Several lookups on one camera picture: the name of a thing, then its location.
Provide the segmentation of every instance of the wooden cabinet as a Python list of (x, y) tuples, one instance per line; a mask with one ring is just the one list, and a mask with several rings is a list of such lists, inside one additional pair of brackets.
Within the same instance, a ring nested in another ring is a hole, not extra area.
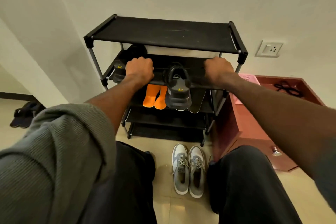
[[(303, 93), (303, 99), (324, 105), (301, 78), (274, 76), (257, 76), (257, 78), (261, 86), (271, 90), (277, 90), (274, 87), (275, 83), (286, 80), (292, 87)], [(214, 133), (212, 134), (212, 141), (215, 161), (238, 146), (251, 145), (261, 150), (269, 158), (274, 169), (291, 171), (297, 167), (296, 163), (284, 154), (267, 136), (249, 110), (244, 105), (235, 104), (232, 94), (225, 101), (218, 116), (216, 129), (214, 129)]]

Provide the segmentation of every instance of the switch plate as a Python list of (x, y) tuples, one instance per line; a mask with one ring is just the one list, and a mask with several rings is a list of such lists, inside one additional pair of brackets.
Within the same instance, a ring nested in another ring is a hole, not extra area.
[(277, 58), (280, 56), (279, 51), (282, 45), (283, 43), (265, 42), (263, 40), (255, 56)]

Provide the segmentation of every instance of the hand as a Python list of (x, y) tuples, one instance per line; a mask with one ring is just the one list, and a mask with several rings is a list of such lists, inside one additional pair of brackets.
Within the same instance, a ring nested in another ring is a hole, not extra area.
[(126, 64), (126, 77), (138, 80), (141, 87), (148, 84), (154, 77), (153, 61), (144, 57), (134, 58)]
[(231, 77), (231, 74), (235, 74), (231, 63), (225, 58), (220, 57), (214, 57), (213, 59), (204, 61), (204, 68), (205, 77), (220, 87), (224, 87), (226, 78)]

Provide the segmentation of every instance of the cabinet knob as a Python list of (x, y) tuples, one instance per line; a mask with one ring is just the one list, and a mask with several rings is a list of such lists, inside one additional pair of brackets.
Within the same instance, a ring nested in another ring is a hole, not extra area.
[(273, 146), (272, 150), (273, 150), (273, 156), (278, 157), (282, 155), (282, 153), (279, 152), (275, 146)]

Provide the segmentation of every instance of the black shoe rack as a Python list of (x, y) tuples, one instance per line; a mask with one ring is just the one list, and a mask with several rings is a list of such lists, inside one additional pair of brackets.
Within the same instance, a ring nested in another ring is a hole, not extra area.
[[(219, 52), (219, 57), (222, 53), (237, 54), (237, 73), (248, 55), (232, 21), (229, 23), (174, 21), (120, 17), (113, 14), (88, 33), (84, 40), (106, 90), (108, 90), (108, 80), (113, 79), (115, 63), (121, 61), (126, 64), (129, 61), (129, 57), (123, 52), (123, 43)], [(105, 73), (102, 73), (92, 49), (95, 40), (120, 43), (121, 51)], [(153, 60), (154, 78), (151, 84), (164, 85), (162, 78), (164, 68), (171, 62), (179, 62), (189, 73), (191, 87), (204, 88), (206, 94), (198, 113), (191, 113), (188, 110), (177, 111), (168, 107), (157, 110), (155, 107), (143, 107), (145, 86), (133, 96), (122, 118), (121, 124), (125, 128), (128, 139), (131, 136), (143, 136), (198, 142), (203, 146), (206, 135), (209, 134), (221, 111), (228, 92), (212, 85), (204, 77), (203, 62), (206, 59), (154, 54), (147, 54), (145, 58)]]

